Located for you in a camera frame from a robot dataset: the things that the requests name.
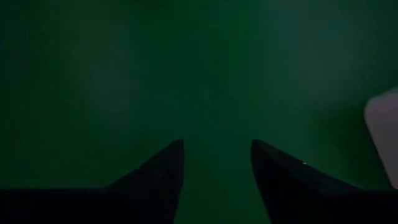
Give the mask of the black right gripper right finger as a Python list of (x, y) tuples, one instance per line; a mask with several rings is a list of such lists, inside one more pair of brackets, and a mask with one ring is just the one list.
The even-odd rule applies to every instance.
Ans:
[(398, 224), (398, 190), (364, 190), (264, 141), (251, 164), (271, 224)]

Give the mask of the green table mat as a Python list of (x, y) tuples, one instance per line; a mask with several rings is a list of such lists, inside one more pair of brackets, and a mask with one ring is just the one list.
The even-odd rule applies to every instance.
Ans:
[(364, 122), (398, 0), (0, 0), (0, 189), (103, 187), (185, 142), (176, 224), (269, 224), (261, 139), (388, 189)]

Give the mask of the white garlic bulb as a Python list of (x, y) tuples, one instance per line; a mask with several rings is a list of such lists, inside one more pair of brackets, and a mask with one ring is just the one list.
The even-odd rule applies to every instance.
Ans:
[(389, 183), (398, 189), (398, 88), (369, 99), (364, 120)]

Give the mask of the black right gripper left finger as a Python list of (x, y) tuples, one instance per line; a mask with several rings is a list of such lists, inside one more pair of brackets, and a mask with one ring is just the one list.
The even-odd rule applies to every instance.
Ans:
[(94, 189), (1, 189), (0, 224), (174, 224), (184, 182), (184, 141)]

